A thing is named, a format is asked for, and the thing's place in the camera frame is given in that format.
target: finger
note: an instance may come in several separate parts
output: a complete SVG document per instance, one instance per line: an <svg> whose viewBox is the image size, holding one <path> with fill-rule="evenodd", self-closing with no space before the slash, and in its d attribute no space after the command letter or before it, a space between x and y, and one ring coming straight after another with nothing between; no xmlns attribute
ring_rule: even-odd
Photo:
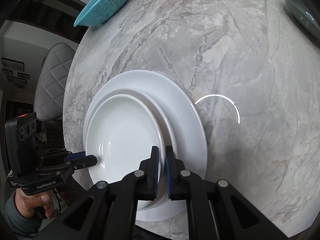
<svg viewBox="0 0 320 240"><path fill-rule="evenodd" d="M15 204L22 216L31 218L34 215L35 209L30 207L27 196L20 188L17 188L16 190Z"/></svg>
<svg viewBox="0 0 320 240"><path fill-rule="evenodd" d="M39 193L37 195L28 197L27 202L30 205L30 207L36 208L52 202L52 197L49 192L43 192L43 193Z"/></svg>
<svg viewBox="0 0 320 240"><path fill-rule="evenodd" d="M47 218L53 218L53 215L54 215L54 211L51 211L51 210L46 210L46 211L44 211L44 213L45 213L45 216L47 217Z"/></svg>
<svg viewBox="0 0 320 240"><path fill-rule="evenodd" d="M53 210L54 209L54 205L53 205L53 203L47 203L47 204L43 205L43 208L45 210Z"/></svg>

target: stacked plates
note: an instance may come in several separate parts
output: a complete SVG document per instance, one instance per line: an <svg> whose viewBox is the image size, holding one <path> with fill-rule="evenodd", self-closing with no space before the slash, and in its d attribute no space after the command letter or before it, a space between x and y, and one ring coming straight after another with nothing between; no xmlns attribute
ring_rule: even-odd
<svg viewBox="0 0 320 240"><path fill-rule="evenodd" d="M194 104L175 83L152 71L122 73L98 91L84 121L83 142L86 154L98 159L89 168L93 183L121 180L158 146L157 198L138 202L137 220L166 220L186 208L185 201L171 201L166 193L166 146L186 169L205 175L207 144Z"/></svg>

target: blue colander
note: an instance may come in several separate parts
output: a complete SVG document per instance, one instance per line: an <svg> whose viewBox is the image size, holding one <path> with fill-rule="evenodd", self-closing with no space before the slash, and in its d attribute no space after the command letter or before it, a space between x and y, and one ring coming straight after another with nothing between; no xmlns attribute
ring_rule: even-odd
<svg viewBox="0 0 320 240"><path fill-rule="evenodd" d="M116 13L127 0L90 0L78 15L74 27L97 26Z"/></svg>

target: marble table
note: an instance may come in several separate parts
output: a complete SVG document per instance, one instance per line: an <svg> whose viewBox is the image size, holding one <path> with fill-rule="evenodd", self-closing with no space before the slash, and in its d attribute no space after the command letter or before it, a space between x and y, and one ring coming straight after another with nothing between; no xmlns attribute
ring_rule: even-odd
<svg viewBox="0 0 320 240"><path fill-rule="evenodd" d="M147 69L200 101L208 144L205 178L228 180L287 236L320 210L320 50L284 0L129 0L89 28L68 76L66 148L83 149L86 111L112 77ZM75 178L88 189L87 170ZM188 239L183 212L137 224Z"/></svg>

